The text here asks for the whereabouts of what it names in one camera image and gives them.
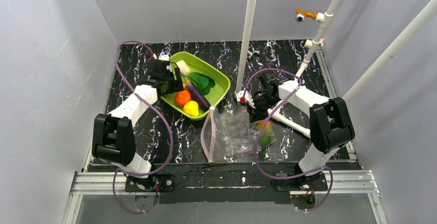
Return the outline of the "orange fake fruit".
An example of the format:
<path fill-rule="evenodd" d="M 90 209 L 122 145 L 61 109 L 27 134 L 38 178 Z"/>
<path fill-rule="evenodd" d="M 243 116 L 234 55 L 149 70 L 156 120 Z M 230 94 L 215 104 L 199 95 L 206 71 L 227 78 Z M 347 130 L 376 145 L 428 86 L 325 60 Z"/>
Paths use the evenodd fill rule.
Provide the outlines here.
<path fill-rule="evenodd" d="M 174 103 L 179 108 L 183 108 L 190 100 L 191 95 L 187 90 L 177 92 L 174 96 Z"/>

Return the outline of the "purple fake eggplant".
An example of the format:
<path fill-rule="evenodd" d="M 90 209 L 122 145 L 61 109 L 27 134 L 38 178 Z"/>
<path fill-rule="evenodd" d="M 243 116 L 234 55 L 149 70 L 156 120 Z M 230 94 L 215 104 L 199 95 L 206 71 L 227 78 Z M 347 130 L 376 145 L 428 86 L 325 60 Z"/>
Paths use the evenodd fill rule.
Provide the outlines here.
<path fill-rule="evenodd" d="M 187 82 L 186 86 L 192 99 L 198 103 L 199 107 L 204 111 L 209 110 L 211 105 L 205 96 L 191 82 Z"/>

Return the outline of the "yellow fake pepper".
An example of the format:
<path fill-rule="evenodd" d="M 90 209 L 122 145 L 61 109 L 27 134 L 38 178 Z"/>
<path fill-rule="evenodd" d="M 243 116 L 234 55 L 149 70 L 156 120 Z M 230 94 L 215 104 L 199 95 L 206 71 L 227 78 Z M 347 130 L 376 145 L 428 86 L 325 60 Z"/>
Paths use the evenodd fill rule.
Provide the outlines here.
<path fill-rule="evenodd" d="M 190 100 L 183 106 L 183 111 L 185 114 L 193 117 L 199 116 L 199 105 L 196 101 Z"/>

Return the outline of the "green fake leaf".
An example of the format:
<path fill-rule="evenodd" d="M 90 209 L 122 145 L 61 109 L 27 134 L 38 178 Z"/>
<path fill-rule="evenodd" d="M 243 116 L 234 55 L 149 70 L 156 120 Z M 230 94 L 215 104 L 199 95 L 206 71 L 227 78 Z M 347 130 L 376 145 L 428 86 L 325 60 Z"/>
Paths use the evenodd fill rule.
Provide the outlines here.
<path fill-rule="evenodd" d="M 176 62 L 176 65 L 185 79 L 192 83 L 203 95 L 208 95 L 210 90 L 215 87 L 216 83 L 211 77 L 195 71 L 184 60 Z"/>

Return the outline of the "clear zip top bag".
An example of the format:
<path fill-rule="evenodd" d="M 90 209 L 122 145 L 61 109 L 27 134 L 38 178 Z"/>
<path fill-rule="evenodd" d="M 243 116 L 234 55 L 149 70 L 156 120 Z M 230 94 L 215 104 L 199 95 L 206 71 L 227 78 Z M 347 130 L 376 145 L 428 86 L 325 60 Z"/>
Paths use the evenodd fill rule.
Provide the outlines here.
<path fill-rule="evenodd" d="M 234 158 L 254 153 L 257 137 L 263 130 L 257 132 L 257 122 L 249 122 L 246 108 L 236 114 L 220 113 L 215 106 L 209 110 L 200 132 L 200 144 L 207 162 L 231 162 Z M 275 142 L 274 133 L 270 145 Z"/>

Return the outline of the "green fake apple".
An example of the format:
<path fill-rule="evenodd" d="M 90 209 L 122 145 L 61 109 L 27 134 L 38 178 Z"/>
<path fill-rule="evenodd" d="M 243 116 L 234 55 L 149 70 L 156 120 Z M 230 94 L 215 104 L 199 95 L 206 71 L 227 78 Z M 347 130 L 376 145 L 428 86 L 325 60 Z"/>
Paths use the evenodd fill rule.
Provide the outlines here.
<path fill-rule="evenodd" d="M 170 88 L 170 86 L 169 86 L 169 84 L 167 82 L 161 83 L 160 86 L 159 86 L 159 93 L 160 93 L 160 95 L 168 94 L 169 93 L 169 88 Z"/>

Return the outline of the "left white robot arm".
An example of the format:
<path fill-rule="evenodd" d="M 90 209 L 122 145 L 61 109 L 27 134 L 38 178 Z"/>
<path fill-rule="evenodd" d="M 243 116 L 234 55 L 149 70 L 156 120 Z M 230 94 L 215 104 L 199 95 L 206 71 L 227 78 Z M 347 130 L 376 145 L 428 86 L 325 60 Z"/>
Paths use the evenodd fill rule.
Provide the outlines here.
<path fill-rule="evenodd" d="M 133 129 L 139 118 L 159 97 L 183 89 L 180 70 L 172 67 L 168 56 L 152 61 L 142 83 L 108 114 L 94 120 L 92 156 L 121 168 L 130 176 L 146 179 L 152 164 L 136 152 Z"/>

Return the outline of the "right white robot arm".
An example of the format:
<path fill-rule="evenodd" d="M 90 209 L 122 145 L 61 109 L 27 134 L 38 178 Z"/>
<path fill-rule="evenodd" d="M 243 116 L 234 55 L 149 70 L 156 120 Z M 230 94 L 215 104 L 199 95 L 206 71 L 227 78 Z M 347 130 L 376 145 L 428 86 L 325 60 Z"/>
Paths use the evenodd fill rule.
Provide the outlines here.
<path fill-rule="evenodd" d="M 327 161 L 345 144 L 355 138 L 355 131 L 344 99 L 328 98 L 308 90 L 302 79 L 284 71 L 285 77 L 276 75 L 277 69 L 266 68 L 254 73 L 263 89 L 250 95 L 243 90 L 239 101 L 247 105 L 249 121 L 268 122 L 278 119 L 278 110 L 286 103 L 297 107 L 309 117 L 310 127 L 300 133 L 310 139 L 310 147 L 304 157 L 294 167 L 294 175 L 273 176 L 262 172 L 278 185 L 301 187 L 311 184 L 325 169 Z"/>

